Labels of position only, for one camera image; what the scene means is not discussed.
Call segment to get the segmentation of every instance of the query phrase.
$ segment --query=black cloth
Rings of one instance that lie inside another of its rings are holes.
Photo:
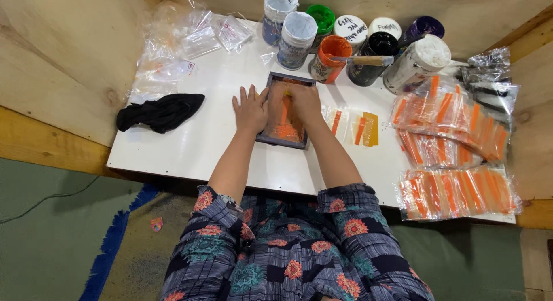
[[[142,123],[149,125],[156,133],[164,134],[194,115],[204,102],[204,98],[205,96],[199,93],[174,93],[156,101],[145,101],[141,105],[131,103],[130,106],[119,110],[117,129],[124,132],[133,125]]]

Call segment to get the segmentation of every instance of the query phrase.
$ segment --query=shirt sleeve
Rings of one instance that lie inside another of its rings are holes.
[[[375,300],[433,301],[428,286],[402,256],[370,186],[351,184],[323,190],[317,211],[331,213],[342,250]]]
[[[228,295],[240,239],[254,238],[232,198],[198,187],[190,221],[176,245],[159,300],[217,300]]]

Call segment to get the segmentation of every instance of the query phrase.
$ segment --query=black paint jar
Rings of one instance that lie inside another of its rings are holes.
[[[395,56],[397,39],[386,32],[375,32],[361,45],[359,56]],[[346,73],[357,86],[370,86],[386,70],[387,66],[347,65]]]

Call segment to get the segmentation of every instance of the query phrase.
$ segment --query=green paint jar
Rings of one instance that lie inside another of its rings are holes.
[[[332,33],[336,17],[330,8],[318,4],[309,6],[305,13],[312,16],[317,23],[317,35],[309,50],[309,54],[315,54],[322,40]]]

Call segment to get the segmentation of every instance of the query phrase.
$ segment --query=person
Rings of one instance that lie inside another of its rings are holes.
[[[265,88],[233,97],[236,134],[215,166],[171,256],[160,300],[426,300],[355,164],[321,115],[316,87],[291,92],[324,183],[313,202],[242,196]]]

